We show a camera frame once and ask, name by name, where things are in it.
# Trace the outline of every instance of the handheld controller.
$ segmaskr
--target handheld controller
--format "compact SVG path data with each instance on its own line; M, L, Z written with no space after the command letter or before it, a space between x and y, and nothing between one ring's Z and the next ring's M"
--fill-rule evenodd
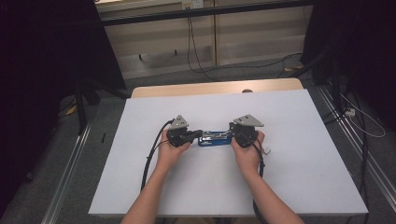
M240 147L247 148L257 139L258 132L254 127L263 127L264 124L251 115L245 115L230 122L230 131Z
M180 147L185 143L192 143L195 138L202 137L202 130L187 131L187 127L189 123L181 115L174 119L166 135L172 146Z

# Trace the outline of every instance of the cable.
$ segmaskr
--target cable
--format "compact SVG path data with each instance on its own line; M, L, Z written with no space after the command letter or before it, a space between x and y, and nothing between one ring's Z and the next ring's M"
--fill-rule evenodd
M257 154L259 155L260 158L260 170L259 170L259 175L262 178L262 175L264 173L264 158L262 157L262 143L260 142L260 140L258 138L256 138L256 140L259 142L260 144L260 149L258 147L256 147L256 145L254 145L254 141L250 141L250 139L244 135L243 133L241 133L241 135L256 149ZM256 202L253 199L253 211L254 214L256 215L256 218L260 221L260 223L266 223L265 219L262 217L262 214L259 211L259 208L257 207Z
M355 109L357 109L358 111L360 111L363 115L365 115L366 117L368 117L369 119L371 119L376 125L378 125L378 127L380 127L382 129L383 134L382 135L375 135L372 133L368 133L365 130L363 130L361 127L359 127L355 122L353 122L352 118L349 116L349 120L351 121L351 123L353 125L355 125L356 128L358 128L359 130L361 130L364 133L367 133L368 135L372 136L372 137L376 137L376 138L381 138L384 137L386 132L385 129L378 123L376 122L372 117L370 117L368 114L364 113L362 110L360 110L357 106L353 105L345 96L344 94L341 94L341 96L350 104L352 105Z
M302 53L295 53L295 54L290 54L290 55L286 55L285 57L283 57L282 61L282 71L280 72L279 75L277 75L276 78L279 78L283 75L283 72L285 71L285 60L287 60L288 58L291 58L292 56L296 56L296 55L301 55Z
M76 97L73 97L73 99L70 101L70 103L68 103L66 106L64 106L63 108L61 108L59 110L59 112L64 111L67 107L69 107L71 104L73 104L76 101Z
M336 109L334 109L332 112L330 112L329 115L326 115L323 117L326 117L326 118L329 117L330 114L332 114L334 111L336 111ZM324 122L324 125L327 125L327 124L330 124L330 123L333 123L333 122L339 120L340 118L342 118L345 115L346 112L347 112L346 110L343 110L342 113L340 115L338 115L336 118Z
M189 67L190 67L191 71L195 72L195 71L192 69L191 64L190 64L190 39L191 39L191 37L192 37L192 44L194 45L195 58L197 59L199 68L201 69L202 73L204 73L204 75L205 75L208 79L210 79L210 80L219 81L219 80L217 80L217 79L215 79L215 78L213 78L213 77L208 76L207 73L206 73L206 72L204 71L204 69L202 68L201 63L199 62L198 53L197 53L197 48L196 48L196 46L195 46L194 32L193 32L193 30L192 30L192 21L191 21L191 18L190 18L190 17L188 17L187 20L188 20L188 22L189 22L189 50L188 50L188 52L187 52L187 61L188 61L188 63L189 63Z
M330 111L329 113L323 115L323 116L321 117L321 119L324 120L324 119L328 118L328 117L329 117L332 113L334 113L334 112L335 112L335 109L332 110L332 111Z
M288 58L291 58L293 56L296 56L296 55L302 55L302 53L289 54L289 55L286 55L285 57L283 57L282 60L279 60L279 61L277 61L275 63L268 63L268 64L263 64L263 65L250 65L250 66L247 66L247 65L234 65L234 66L226 66L226 67L214 67L214 68L210 68L210 69L204 70L202 68L201 63L200 63L199 58L198 58L198 53L197 53L196 46L195 46L195 39L194 39L194 33L193 33L191 18L188 17L187 20L188 20L188 24L189 24L189 48L188 48L188 52L187 52L187 62L189 64L189 68L190 68L190 70L192 72L194 72L194 73L203 73L207 78L209 78L211 80L214 80L214 81L219 81L219 80L217 80L217 79L215 79L213 77L210 77L207 74L208 72L211 72L211 71L214 71L214 70L219 70L219 69L228 69L228 68L261 68L261 67L271 66L271 65L274 65L274 64L277 64L277 63L283 63L282 72L277 76L277 77L280 77L283 74L283 70L285 69L285 64L284 64L285 60L288 59ZM190 42L191 42L191 39L192 39L192 43L194 45L195 57L197 59L198 65L200 67L200 69L198 71L194 70L191 67L191 62L190 62L190 49L191 49Z
M166 125L171 124L174 120L168 120L160 129L160 131L158 132L157 138L155 138L154 144L152 145L151 151L148 154L148 160L146 161L146 166L145 166L145 171L143 173L143 178L142 178L142 186L140 187L140 191L143 190L143 188L146 186L146 180L148 177L148 171L149 171L149 164L151 162L152 159L152 155L154 155L155 149L157 149L157 147L159 147L162 143L166 142L166 141L162 141L160 144L157 144L158 139L160 138L161 133L163 132L163 129L165 129Z
M361 112L361 121L358 118L358 122L361 125L361 127L363 128L363 130L365 130L366 129L366 124L365 124L364 116L362 115L364 112L362 112L360 110L361 106L360 106L360 103L359 103L358 98L356 97L356 95L353 92L352 92L352 95L355 98L355 101L356 101L356 103L358 105L356 108ZM367 191L366 181L365 181L365 176L366 176L366 173L367 173L368 155L369 155L369 148L368 148L367 134L366 134L366 132L363 132L363 143L361 145L361 185L359 186L359 194L361 196L364 195L364 198L363 198L364 204L366 205L367 210L370 211L369 197L368 197L368 191ZM370 217L370 213L367 213L364 216L364 220L363 220L364 224L367 223L369 217ZM351 219L352 219L352 217L350 217L346 221L346 224L348 224Z

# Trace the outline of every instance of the forearm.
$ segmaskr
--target forearm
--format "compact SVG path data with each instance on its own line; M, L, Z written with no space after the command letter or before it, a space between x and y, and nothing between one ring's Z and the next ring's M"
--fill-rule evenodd
M244 178L260 213L268 223L303 223L257 173L244 174Z
M149 223L155 222L158 204L163 190L163 183L168 170L156 167L148 180L148 183L140 192L139 196L132 204L128 213L122 220L125 223Z

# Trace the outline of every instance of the person's right hand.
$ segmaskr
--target person's right hand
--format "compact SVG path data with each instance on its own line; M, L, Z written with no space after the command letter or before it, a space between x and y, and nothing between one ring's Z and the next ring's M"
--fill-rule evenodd
M258 133L259 134L257 136L257 139L260 141L260 143L262 143L265 134L261 131L258 131ZM258 149L260 149L262 153L262 146L259 141L255 140L254 145ZM260 157L257 153L256 148L254 148L254 146L250 146L248 148L240 147L236 142L235 138L233 138L231 146L233 147L233 152L235 153L235 160L242 175L257 174L257 169L260 164Z

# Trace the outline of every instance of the hand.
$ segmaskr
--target hand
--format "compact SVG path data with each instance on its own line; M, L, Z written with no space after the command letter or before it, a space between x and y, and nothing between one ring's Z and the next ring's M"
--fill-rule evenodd
M163 130L162 136L161 136L161 145L158 150L158 160L157 160L157 165L156 168L161 168L165 169L165 171L169 171L172 166L174 166L178 158L180 158L181 153L186 151L191 143L185 143L183 146L180 147L173 147L168 140L168 137L166 134L168 133L168 130Z
M265 134L261 131L258 131L257 139L262 143L264 140ZM254 145L261 150L262 146L259 141L255 140ZM243 176L248 174L257 174L257 169L260 164L260 158L257 154L256 148L254 146L250 146L248 148L242 148L236 143L235 138L233 138L231 142L231 146L233 147L233 152L235 153L235 160L238 164L239 170L241 171Z

